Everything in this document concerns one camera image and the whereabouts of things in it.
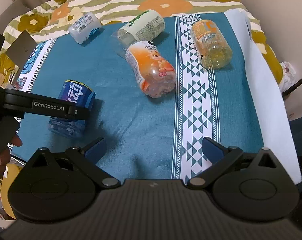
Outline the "person's left hand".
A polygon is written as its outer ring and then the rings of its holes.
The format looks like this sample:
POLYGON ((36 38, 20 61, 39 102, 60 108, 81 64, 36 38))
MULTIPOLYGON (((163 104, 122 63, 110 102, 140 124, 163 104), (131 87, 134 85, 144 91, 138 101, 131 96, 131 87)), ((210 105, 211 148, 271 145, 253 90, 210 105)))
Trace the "person's left hand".
MULTIPOLYGON (((16 133, 14 133, 14 135, 11 137, 10 144, 20 147, 20 146, 22 146, 23 142, 20 139, 20 137, 18 135, 16 135, 16 133)), ((6 146, 2 150, 2 152, 0 152, 0 179, 3 176, 3 174, 6 170, 6 164, 8 164, 10 162, 10 159, 11 159, 10 150, 9 150, 8 146, 6 146)))

